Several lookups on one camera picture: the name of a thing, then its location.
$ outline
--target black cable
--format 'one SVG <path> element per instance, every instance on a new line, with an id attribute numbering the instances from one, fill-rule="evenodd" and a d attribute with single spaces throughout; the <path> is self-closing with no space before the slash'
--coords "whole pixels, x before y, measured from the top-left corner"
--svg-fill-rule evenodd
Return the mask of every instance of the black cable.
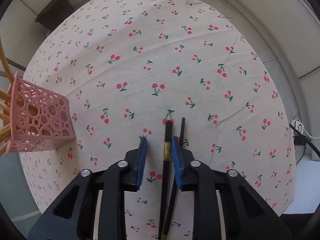
<path id="1" fill-rule="evenodd" d="M 303 140 L 305 139 L 305 140 L 311 141 L 311 139 L 310 139 L 308 136 L 305 136 L 305 135 L 304 135 L 303 137 L 304 137 Z M 300 159 L 296 162 L 296 165 L 299 163 L 299 161 L 301 161 L 302 157 L 304 156 L 304 154 L 305 154 L 305 152 L 306 152 L 306 148 L 307 148 L 307 143 L 305 143 L 303 154 L 302 154 L 302 156 L 300 157 Z"/>

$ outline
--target pink plastic basket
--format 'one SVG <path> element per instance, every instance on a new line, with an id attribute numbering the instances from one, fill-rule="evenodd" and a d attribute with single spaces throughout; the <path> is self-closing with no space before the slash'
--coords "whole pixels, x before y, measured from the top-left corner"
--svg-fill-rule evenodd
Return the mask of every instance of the pink plastic basket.
<path id="1" fill-rule="evenodd" d="M 65 96 L 19 78 L 17 73 L 8 93 L 11 102 L 5 103 L 10 113 L 4 113 L 10 116 L 11 138 L 7 153 L 53 150 L 75 138 Z"/>

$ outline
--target chopstick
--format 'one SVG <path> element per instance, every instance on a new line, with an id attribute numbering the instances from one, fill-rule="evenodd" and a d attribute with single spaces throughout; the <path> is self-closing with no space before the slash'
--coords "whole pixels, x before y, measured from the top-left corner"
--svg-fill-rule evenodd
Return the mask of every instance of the chopstick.
<path id="1" fill-rule="evenodd" d="M 180 146 L 181 149 L 183 148 L 184 127 L 185 127 L 185 118 L 182 117 L 180 140 L 179 140 L 179 146 Z M 172 184 L 172 190 L 171 190 L 171 196 L 170 196 L 170 202 L 169 202 L 169 207 L 168 207 L 168 212 L 167 212 L 167 218 L 165 220 L 163 234 L 162 234 L 162 237 L 161 237 L 160 240 L 166 240 L 167 239 L 167 235 L 169 233 L 169 228 L 170 228 L 170 225 L 171 225 L 171 218 L 172 218 L 172 214 L 173 214 L 174 202 L 176 200 L 177 189 L 178 189 L 178 186 L 177 186 L 177 183 L 176 183 L 176 177 L 174 176 L 173 184 Z"/>
<path id="2" fill-rule="evenodd" d="M 3 110 L 5 110 L 5 111 L 7 111 L 8 113 L 10 113 L 10 108 L 9 108 L 9 106 L 7 106 L 4 102 L 0 101 L 0 107 L 1 107 Z"/>
<path id="3" fill-rule="evenodd" d="M 4 55 L 4 50 L 3 50 L 3 47 L 2 47 L 1 39 L 0 39 L 0 60 L 1 60 L 2 66 L 4 68 L 4 71 L 7 74 L 7 77 L 9 79 L 10 83 L 13 84 L 14 77 L 13 77 L 13 74 L 12 74 L 11 69 L 9 67 L 7 58 Z"/>
<path id="4" fill-rule="evenodd" d="M 7 149 L 7 145 L 8 145 L 8 142 L 6 142 L 6 143 L 0 148 L 0 156 L 5 153 L 5 150 Z"/>
<path id="5" fill-rule="evenodd" d="M 170 150 L 171 150 L 171 135 L 172 135 L 172 122 L 168 120 L 165 122 L 165 134 L 164 134 L 164 150 L 163 150 L 163 171 L 162 171 L 162 190 L 161 190 L 161 202 L 160 202 L 160 219 L 159 219 L 159 233 L 158 238 L 161 239 L 165 203 L 167 201 L 168 194 L 168 182 L 170 173 Z"/>

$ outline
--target silver screw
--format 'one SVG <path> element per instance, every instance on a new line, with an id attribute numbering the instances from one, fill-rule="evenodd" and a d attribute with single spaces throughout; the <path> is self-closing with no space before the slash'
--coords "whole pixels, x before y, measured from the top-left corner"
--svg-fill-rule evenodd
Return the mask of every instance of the silver screw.
<path id="1" fill-rule="evenodd" d="M 238 176 L 238 172 L 236 170 L 230 170 L 230 171 L 228 171 L 228 175 L 230 177 L 236 177 L 236 176 Z"/>
<path id="2" fill-rule="evenodd" d="M 119 161 L 118 162 L 118 166 L 120 168 L 123 168 L 123 167 L 126 167 L 128 165 L 128 162 L 127 161 Z"/>
<path id="3" fill-rule="evenodd" d="M 190 163 L 192 167 L 199 167 L 201 165 L 200 161 L 194 160 Z"/>
<path id="4" fill-rule="evenodd" d="M 87 176 L 90 175 L 90 173 L 91 173 L 90 170 L 82 170 L 82 171 L 80 172 L 80 174 L 81 174 L 82 177 L 87 177 Z"/>

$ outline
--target tablecloth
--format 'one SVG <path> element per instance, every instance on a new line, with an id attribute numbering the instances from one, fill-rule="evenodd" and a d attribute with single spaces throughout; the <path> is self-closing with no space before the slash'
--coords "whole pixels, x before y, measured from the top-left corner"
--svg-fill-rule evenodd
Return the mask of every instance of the tablecloth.
<path id="1" fill-rule="evenodd" d="M 39 47 L 24 78 L 67 96 L 76 140 L 20 153 L 41 212 L 82 169 L 108 168 L 148 139 L 143 184 L 125 193 L 129 239 L 157 239 L 164 123 L 212 169 L 238 170 L 280 215 L 295 153 L 276 87 L 245 37 L 199 0 L 92 0 Z M 170 236 L 192 235 L 193 193 L 179 192 Z"/>

